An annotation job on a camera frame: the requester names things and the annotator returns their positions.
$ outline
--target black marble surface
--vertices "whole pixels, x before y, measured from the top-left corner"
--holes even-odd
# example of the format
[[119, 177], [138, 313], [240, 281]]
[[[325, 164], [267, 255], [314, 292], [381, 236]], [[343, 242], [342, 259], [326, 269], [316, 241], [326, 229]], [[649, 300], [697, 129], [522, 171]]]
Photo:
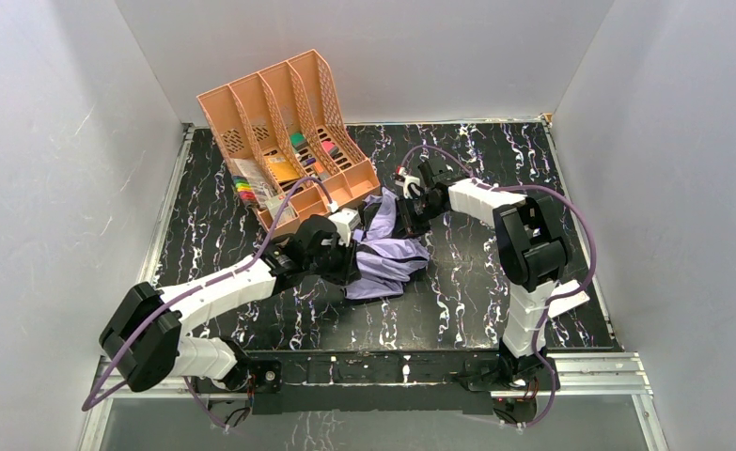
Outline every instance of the black marble surface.
[[[537, 183], [561, 191], [540, 123], [354, 126], [349, 134], [391, 189], [392, 171], [406, 150], [431, 144], [490, 183]], [[427, 152], [413, 158], [413, 167], [422, 158]], [[574, 257], [564, 281], [581, 279], [587, 264], [566, 212], [562, 223]], [[446, 214], [431, 228], [424, 241], [431, 263], [401, 297], [347, 301], [335, 286], [307, 278], [297, 289], [213, 319], [199, 333], [231, 336], [247, 350], [494, 349], [507, 319], [509, 282], [493, 231], [461, 214]], [[253, 253], [264, 236], [254, 214], [235, 199], [210, 130], [196, 130], [153, 281], [170, 286], [218, 271]], [[594, 288], [589, 295], [589, 303], [548, 326], [552, 349], [615, 346]]]

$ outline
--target purple cable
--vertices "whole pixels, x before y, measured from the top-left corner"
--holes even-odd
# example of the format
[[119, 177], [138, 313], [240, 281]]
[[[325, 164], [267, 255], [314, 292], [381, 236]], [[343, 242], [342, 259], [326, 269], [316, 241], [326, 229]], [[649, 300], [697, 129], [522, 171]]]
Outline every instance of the purple cable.
[[438, 148], [436, 146], [429, 146], [428, 144], [421, 144], [419, 146], [414, 146], [413, 148], [410, 148], [408, 152], [406, 152], [406, 155], [403, 156], [403, 160], [400, 161], [400, 166], [403, 168], [406, 168], [406, 165], [409, 164], [410, 158], [412, 158], [412, 154], [415, 153], [415, 150], [418, 150], [419, 148], [429, 148], [431, 150], [434, 150], [435, 152], [438, 152], [440, 155], [444, 157], [448, 157], [449, 159], [456, 162], [456, 164], [459, 165], [459, 167], [470, 177], [473, 177], [473, 171], [470, 170], [469, 167], [465, 166], [464, 163], [462, 163], [458, 158], [454, 157], [453, 155], [445, 152], [441, 148]]
[[[301, 187], [301, 184], [306, 181], [313, 181], [317, 183], [321, 189], [323, 190], [323, 193], [326, 194], [326, 198], [329, 200], [329, 203], [332, 202], [332, 196], [329, 194], [329, 191], [326, 189], [325, 186], [323, 186], [323, 183], [321, 183], [320, 180], [314, 179], [312, 177], [303, 177], [301, 179], [298, 179], [290, 188], [288, 191], [288, 194], [285, 196], [284, 200], [282, 201], [282, 204], [279, 206], [279, 210], [276, 213], [276, 218], [281, 218], [282, 213], [285, 211], [285, 208], [288, 206], [288, 203], [290, 202], [290, 197], [295, 194], [295, 192]], [[235, 269], [234, 274], [247, 271], [249, 268], [254, 266], [255, 263], [257, 263], [257, 260], [259, 260], [260, 257], [262, 257], [262, 254], [265, 252], [265, 248], [268, 247], [268, 243], [271, 241], [271, 237], [274, 235], [274, 232], [276, 231], [276, 227], [278, 226], [279, 221], [274, 221], [273, 224], [271, 224], [271, 227], [268, 229], [267, 234], [265, 235], [265, 239], [262, 241], [262, 245], [259, 247], [257, 252], [254, 254], [254, 257], [245, 265], [241, 266], [240, 268]], [[210, 281], [208, 281], [204, 287], [209, 287], [211, 285], [215, 285], [221, 281], [224, 281], [228, 279], [228, 276], [220, 276], [216, 277]], [[121, 345], [121, 348], [118, 350], [116, 355], [110, 360], [110, 364], [107, 366], [107, 368], [102, 372], [102, 375], [97, 379], [97, 381], [93, 384], [93, 387], [91, 387], [90, 393], [88, 393], [88, 396], [83, 402], [83, 412], [87, 412], [91, 409], [93, 409], [97, 404], [105, 400], [107, 397], [114, 394], [119, 388], [123, 387], [127, 382], [121, 381], [114, 385], [111, 389], [107, 390], [106, 392], [102, 393], [98, 397], [94, 397], [96, 394], [98, 394], [102, 390], [102, 386], [105, 382], [110, 378], [110, 375], [113, 374], [113, 370], [116, 369], [116, 366], [121, 362], [121, 359], [124, 358], [124, 354], [130, 349], [130, 347], [133, 345], [135, 340], [149, 327], [149, 325], [156, 320], [160, 315], [163, 314], [165, 310], [168, 310], [173, 305], [178, 303], [179, 301], [182, 301], [184, 299], [187, 299], [188, 297], [192, 296], [194, 293], [197, 293], [202, 289], [202, 286], [196, 286], [193, 288], [188, 289], [187, 291], [183, 291], [178, 295], [176, 298], [172, 299], [171, 301], [168, 301], [167, 303], [164, 303], [160, 307], [157, 308], [154, 312], [151, 313], [146, 319], [141, 322], [137, 328], [133, 331], [133, 333], [130, 335], [129, 338], [127, 338], [126, 341], [124, 341], [124, 344]], [[185, 384], [188, 386], [188, 390], [190, 391], [191, 395], [193, 395], [196, 402], [205, 410], [207, 415], [210, 417], [210, 419], [215, 423], [217, 426], [220, 426], [221, 428], [225, 428], [227, 425], [226, 423], [222, 422], [220, 419], [216, 418], [215, 415], [210, 412], [207, 407], [204, 405], [204, 403], [201, 401], [201, 399], [198, 397], [198, 394], [196, 391], [194, 391], [193, 387], [190, 384], [190, 380], [188, 378], [185, 378]]]

